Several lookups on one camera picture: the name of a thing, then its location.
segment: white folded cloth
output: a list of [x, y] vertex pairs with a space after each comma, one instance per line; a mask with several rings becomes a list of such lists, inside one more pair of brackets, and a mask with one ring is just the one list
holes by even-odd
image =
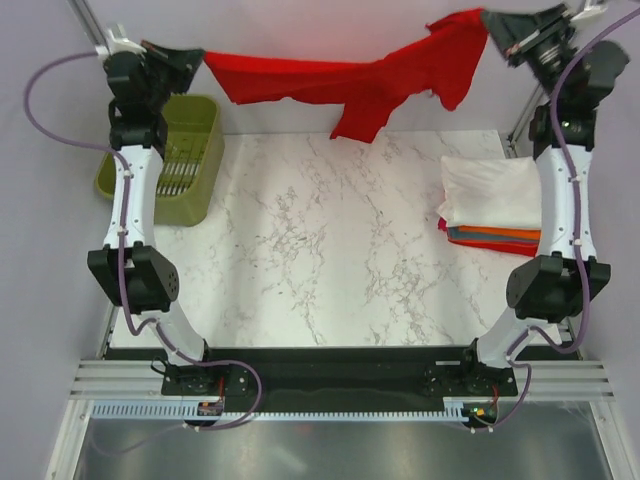
[[540, 229], [540, 177], [533, 158], [443, 156], [441, 165], [446, 200], [437, 212], [447, 226]]

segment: metal floor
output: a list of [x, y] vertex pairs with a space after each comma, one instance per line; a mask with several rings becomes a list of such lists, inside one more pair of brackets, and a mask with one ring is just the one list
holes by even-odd
[[[88, 435], [116, 450], [167, 425], [93, 420]], [[179, 429], [118, 458], [87, 443], [77, 480], [612, 478], [588, 405], [525, 405], [493, 434], [433, 423], [261, 421], [222, 432]]]

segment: white wall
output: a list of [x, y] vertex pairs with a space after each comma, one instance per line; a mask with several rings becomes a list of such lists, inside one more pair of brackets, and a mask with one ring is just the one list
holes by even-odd
[[[0, 477], [44, 477], [78, 361], [95, 348], [106, 302], [86, 267], [109, 208], [93, 192], [100, 154], [61, 146], [22, 112], [28, 77], [91, 49], [64, 0], [2, 4], [0, 15]], [[106, 142], [109, 99], [96, 60], [44, 77], [35, 114]]]
[[[220, 52], [313, 60], [371, 61], [427, 35], [424, 26], [476, 0], [88, 0], [103, 24], [120, 22], [135, 40]], [[541, 10], [558, 0], [487, 0], [485, 8]], [[487, 45], [471, 91], [453, 113], [426, 95], [411, 97], [391, 117], [392, 130], [510, 131], [534, 88], [523, 67], [509, 72]], [[222, 104], [228, 133], [328, 132], [341, 106], [284, 100], [234, 106], [206, 67], [193, 91]]]
[[[622, 2], [606, 25], [638, 5]], [[591, 225], [610, 284], [593, 302], [587, 352], [604, 360], [640, 458], [640, 18], [611, 38], [631, 63], [599, 110], [590, 181]]]

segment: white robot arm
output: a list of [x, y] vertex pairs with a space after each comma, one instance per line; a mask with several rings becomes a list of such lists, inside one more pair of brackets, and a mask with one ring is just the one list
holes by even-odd
[[[89, 252], [88, 265], [117, 306], [123, 304], [119, 269], [124, 268], [128, 302], [127, 321], [139, 324], [153, 319], [160, 325], [169, 362], [187, 362], [176, 350], [195, 361], [202, 360], [206, 342], [186, 318], [177, 300], [178, 272], [155, 249], [153, 218], [155, 193], [162, 172], [167, 126], [162, 107], [172, 93], [188, 90], [202, 50], [173, 51], [128, 40], [121, 27], [107, 31], [107, 47], [98, 47], [115, 98], [110, 104], [110, 143], [124, 157], [127, 168], [116, 164], [113, 211], [103, 249]], [[118, 249], [124, 249], [120, 265]]]

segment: orange cloth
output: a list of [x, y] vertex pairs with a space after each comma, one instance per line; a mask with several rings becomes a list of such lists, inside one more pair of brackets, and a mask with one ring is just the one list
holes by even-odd
[[491, 227], [469, 227], [460, 225], [461, 232], [486, 233], [487, 235], [502, 235], [513, 239], [540, 241], [540, 230], [514, 230], [511, 228], [491, 228]]

